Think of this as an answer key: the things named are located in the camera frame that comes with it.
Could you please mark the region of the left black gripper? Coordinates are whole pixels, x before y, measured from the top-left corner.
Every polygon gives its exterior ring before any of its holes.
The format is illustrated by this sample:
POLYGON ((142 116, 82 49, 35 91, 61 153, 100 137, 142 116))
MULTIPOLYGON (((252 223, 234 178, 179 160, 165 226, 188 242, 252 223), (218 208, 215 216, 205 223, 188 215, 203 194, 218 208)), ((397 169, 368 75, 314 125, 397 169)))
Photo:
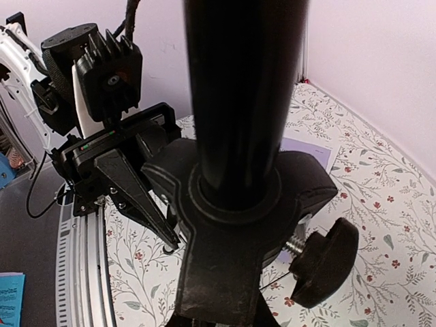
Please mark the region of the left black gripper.
POLYGON ((77 208, 93 210, 100 197, 110 196, 126 217, 150 228, 176 250, 178 236, 149 195, 153 187, 141 168, 180 136, 174 109, 161 102, 86 139, 69 135, 50 158, 72 185, 77 208))

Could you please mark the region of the black folding tripod stand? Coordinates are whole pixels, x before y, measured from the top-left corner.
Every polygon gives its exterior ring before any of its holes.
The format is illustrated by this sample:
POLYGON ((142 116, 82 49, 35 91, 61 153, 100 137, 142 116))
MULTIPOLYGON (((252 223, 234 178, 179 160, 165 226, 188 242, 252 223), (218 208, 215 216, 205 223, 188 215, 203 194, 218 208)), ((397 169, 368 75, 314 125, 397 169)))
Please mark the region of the black folding tripod stand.
POLYGON ((276 326, 260 277, 337 188, 312 156, 280 149, 307 1, 186 1, 194 139, 143 173, 186 236, 169 326, 276 326))

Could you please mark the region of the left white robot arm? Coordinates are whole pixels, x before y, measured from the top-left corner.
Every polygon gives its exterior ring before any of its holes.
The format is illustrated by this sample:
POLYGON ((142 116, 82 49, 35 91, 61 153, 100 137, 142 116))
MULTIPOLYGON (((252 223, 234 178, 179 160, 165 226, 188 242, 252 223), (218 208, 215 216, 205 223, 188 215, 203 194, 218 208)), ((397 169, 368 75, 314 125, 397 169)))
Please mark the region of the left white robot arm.
POLYGON ((22 13, 1 26, 1 84, 68 184, 75 215, 95 213, 111 198, 174 251, 176 217, 161 213, 142 167, 181 130, 167 103, 139 109, 141 73, 139 47, 120 31, 101 33, 86 23, 35 46, 22 13))

